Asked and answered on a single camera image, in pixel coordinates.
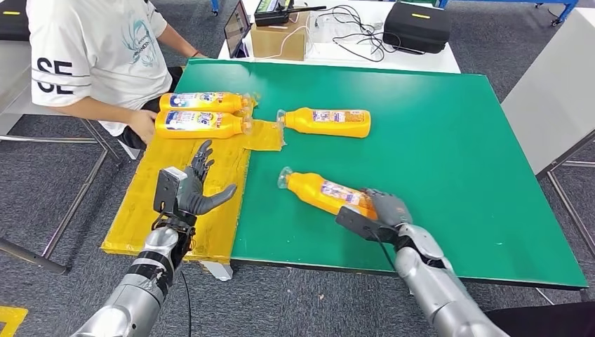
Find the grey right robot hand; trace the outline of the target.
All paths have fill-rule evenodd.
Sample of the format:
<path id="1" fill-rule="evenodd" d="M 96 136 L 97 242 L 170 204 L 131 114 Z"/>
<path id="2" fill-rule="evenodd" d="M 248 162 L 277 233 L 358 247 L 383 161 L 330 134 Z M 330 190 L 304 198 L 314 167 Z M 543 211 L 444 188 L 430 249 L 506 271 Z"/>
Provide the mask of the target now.
<path id="1" fill-rule="evenodd" d="M 366 188 L 364 192 L 372 201 L 377 218 L 385 225 L 396 227 L 402 224 L 413 224 L 412 216 L 405 203 L 395 195 L 370 188 Z"/>

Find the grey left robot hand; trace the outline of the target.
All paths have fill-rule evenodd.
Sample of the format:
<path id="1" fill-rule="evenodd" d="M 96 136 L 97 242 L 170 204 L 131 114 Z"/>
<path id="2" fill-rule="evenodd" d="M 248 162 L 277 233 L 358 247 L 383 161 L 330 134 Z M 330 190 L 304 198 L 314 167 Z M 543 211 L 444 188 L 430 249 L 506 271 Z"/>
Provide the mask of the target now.
<path id="1" fill-rule="evenodd" d="M 207 214 L 229 201 L 237 190 L 237 185 L 231 184 L 211 196 L 206 196 L 203 193 L 208 172 L 215 162 L 213 159 L 209 159 L 209 156 L 213 153 L 210 148 L 211 145 L 212 140 L 206 140 L 200 145 L 190 165 L 184 169 L 187 179 L 180 183 L 182 191 L 178 197 L 178 208 L 195 216 Z"/>

